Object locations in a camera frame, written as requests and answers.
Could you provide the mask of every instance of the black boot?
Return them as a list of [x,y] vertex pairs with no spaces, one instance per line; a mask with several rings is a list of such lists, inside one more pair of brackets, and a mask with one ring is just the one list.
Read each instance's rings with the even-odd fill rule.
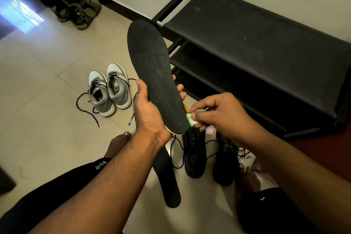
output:
[[184,146],[184,167],[187,175],[193,179],[200,178],[206,167],[206,146],[204,131],[191,128],[182,135]]
[[216,133],[218,152],[213,166],[213,178],[222,186],[230,186],[240,176],[238,147],[227,137]]

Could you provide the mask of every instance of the forearm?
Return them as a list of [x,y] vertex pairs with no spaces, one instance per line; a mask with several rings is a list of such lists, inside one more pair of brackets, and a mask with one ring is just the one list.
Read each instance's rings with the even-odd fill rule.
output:
[[322,232],[351,232],[351,183],[275,137],[249,149],[301,212]]
[[136,132],[95,179],[31,233],[121,233],[151,170],[156,142]]

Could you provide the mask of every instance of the baseboard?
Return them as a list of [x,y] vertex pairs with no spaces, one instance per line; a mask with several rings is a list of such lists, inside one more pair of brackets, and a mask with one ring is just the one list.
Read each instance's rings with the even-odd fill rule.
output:
[[[138,12],[135,12],[134,10],[131,10],[130,8],[128,8],[126,6],[123,6],[114,0],[99,0],[99,2],[102,5],[113,10],[114,12],[117,12],[118,14],[120,14],[123,17],[130,19],[132,21],[137,20],[137,19],[143,19],[143,20],[146,20],[148,22],[151,21],[151,19],[147,18],[146,16],[144,16]],[[172,42],[174,42],[178,39],[177,35],[175,35],[174,33],[170,32],[166,29],[158,28],[158,30],[164,38],[166,38]]]

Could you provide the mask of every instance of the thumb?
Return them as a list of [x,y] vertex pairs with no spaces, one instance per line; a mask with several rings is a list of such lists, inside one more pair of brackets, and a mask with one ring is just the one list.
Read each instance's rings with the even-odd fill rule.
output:
[[138,99],[137,100],[143,100],[145,102],[148,102],[149,99],[148,99],[148,92],[147,92],[146,83],[143,80],[138,79],[136,81],[136,84],[138,86]]
[[215,110],[209,111],[195,111],[191,118],[198,122],[204,122],[209,125],[213,125],[214,118],[216,116]]

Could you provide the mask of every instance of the black pants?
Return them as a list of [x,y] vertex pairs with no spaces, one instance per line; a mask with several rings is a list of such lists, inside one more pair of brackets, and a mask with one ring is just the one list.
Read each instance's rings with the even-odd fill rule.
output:
[[[28,233],[84,188],[109,161],[109,158],[101,158],[82,165],[28,193],[2,216],[0,233]],[[280,188],[242,196],[237,214],[244,230],[250,234],[318,233]]]

